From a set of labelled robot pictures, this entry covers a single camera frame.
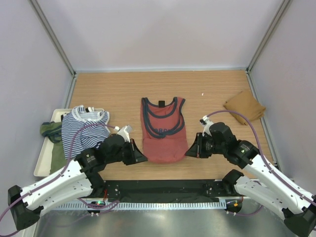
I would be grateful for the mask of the red graphic tank top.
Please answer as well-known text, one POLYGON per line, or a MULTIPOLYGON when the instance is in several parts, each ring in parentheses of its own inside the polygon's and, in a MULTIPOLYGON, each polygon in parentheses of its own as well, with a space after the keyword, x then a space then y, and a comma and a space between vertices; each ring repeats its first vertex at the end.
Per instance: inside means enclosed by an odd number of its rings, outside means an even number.
POLYGON ((143 153, 152 163, 175 163, 185 158, 189 149, 182 108, 186 99, 174 97, 169 104, 155 105, 141 99, 143 153))

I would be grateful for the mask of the tan brown tank top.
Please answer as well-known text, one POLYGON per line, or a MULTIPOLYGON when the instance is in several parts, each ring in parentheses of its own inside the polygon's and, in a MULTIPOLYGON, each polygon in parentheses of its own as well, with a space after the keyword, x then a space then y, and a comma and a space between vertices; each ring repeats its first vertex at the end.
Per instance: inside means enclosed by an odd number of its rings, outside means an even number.
POLYGON ((223 104, 226 110, 235 111, 245 116, 249 121, 259 120, 264 116, 266 108, 252 95, 251 91, 244 90, 233 96, 223 104))

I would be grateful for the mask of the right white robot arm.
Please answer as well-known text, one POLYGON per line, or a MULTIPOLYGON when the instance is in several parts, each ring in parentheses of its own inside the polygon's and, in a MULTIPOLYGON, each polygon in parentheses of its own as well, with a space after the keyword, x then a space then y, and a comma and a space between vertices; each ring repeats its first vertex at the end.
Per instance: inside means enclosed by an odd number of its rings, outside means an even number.
POLYGON ((259 149, 246 140, 238 140, 223 122, 200 120, 203 131, 196 134, 186 155, 209 158, 222 155, 229 163, 255 175, 256 183, 235 169, 223 179, 227 195, 247 196, 276 214, 295 235, 307 237, 316 227, 316 197, 296 185, 275 168, 259 149))

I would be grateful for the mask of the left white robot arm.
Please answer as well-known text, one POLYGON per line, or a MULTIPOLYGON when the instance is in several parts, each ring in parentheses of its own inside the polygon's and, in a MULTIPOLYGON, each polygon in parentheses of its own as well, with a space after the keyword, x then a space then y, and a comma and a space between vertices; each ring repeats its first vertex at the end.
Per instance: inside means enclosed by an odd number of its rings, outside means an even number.
POLYGON ((52 209, 77 198, 100 197, 105 183, 99 174, 106 165, 123 162, 132 165, 148 159, 133 139, 114 134, 98 148, 89 148, 44 179, 25 187, 14 185, 8 189, 8 205, 17 230, 36 223, 52 209))

